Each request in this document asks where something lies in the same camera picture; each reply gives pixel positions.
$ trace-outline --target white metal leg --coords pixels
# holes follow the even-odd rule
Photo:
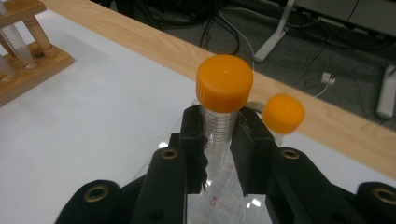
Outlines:
[[[276,44],[285,35],[285,25],[288,21],[289,14],[293,8],[295,0],[289,0],[286,4],[285,10],[283,11],[282,18],[280,19],[279,25],[273,35],[262,45],[259,51],[254,55],[254,61],[256,63],[262,63],[268,54],[274,49]]]
[[[389,65],[385,69],[381,92],[379,93],[376,114],[381,119],[390,119],[394,116],[396,98],[396,66]]]

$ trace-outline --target gray carpet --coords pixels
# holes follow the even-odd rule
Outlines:
[[[276,20],[242,10],[222,9],[221,14],[248,39],[255,52],[271,36],[278,24]],[[207,42],[205,48],[214,53],[231,53],[236,46],[235,38],[219,23],[214,22],[211,26],[210,38],[204,39],[204,43]],[[198,46],[205,25],[203,23],[192,28],[169,29],[165,32]],[[339,27],[333,27],[332,30],[336,35],[342,35],[353,42],[362,41],[364,45],[365,37]],[[247,41],[239,36],[240,49],[236,56],[252,63],[251,49]],[[324,44],[308,40],[302,38],[297,29],[289,28],[265,61],[255,63],[254,68],[268,77],[313,96],[323,91],[326,86],[320,83],[323,72],[336,74],[335,83],[319,99],[396,131],[396,119],[382,120],[375,115],[384,69],[388,64],[396,64],[396,46],[366,51],[345,45],[345,48],[337,48],[332,45],[338,44],[336,38],[331,41],[331,44]]]

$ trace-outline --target wooden test tube rack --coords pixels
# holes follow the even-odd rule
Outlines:
[[[36,0],[9,0],[4,3],[4,6],[7,13],[0,16],[0,27],[23,21],[35,40],[28,47],[36,67],[27,68],[26,64],[15,56],[4,39],[1,38],[1,45],[8,52],[4,58],[17,76],[11,77],[0,73],[0,106],[19,97],[73,63],[73,58],[68,53],[51,45],[35,18],[36,14],[47,10],[43,3]]]

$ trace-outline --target tube with orange cap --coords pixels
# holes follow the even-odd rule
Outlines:
[[[196,95],[205,116],[209,178],[221,168],[238,110],[247,102],[252,83],[248,64],[231,55],[210,57],[198,69]]]
[[[294,132],[304,116],[304,108],[298,100],[287,94],[277,94],[271,97],[265,105],[262,111],[262,122],[280,147],[283,136]]]

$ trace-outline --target desk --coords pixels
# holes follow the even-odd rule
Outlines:
[[[195,71],[212,55],[88,0],[43,2],[70,20],[52,12],[37,17],[76,62],[0,108],[1,223],[51,223],[83,184],[131,181],[189,106]],[[254,78],[251,101],[296,96],[306,108],[298,134],[394,183],[395,132],[261,74]]]

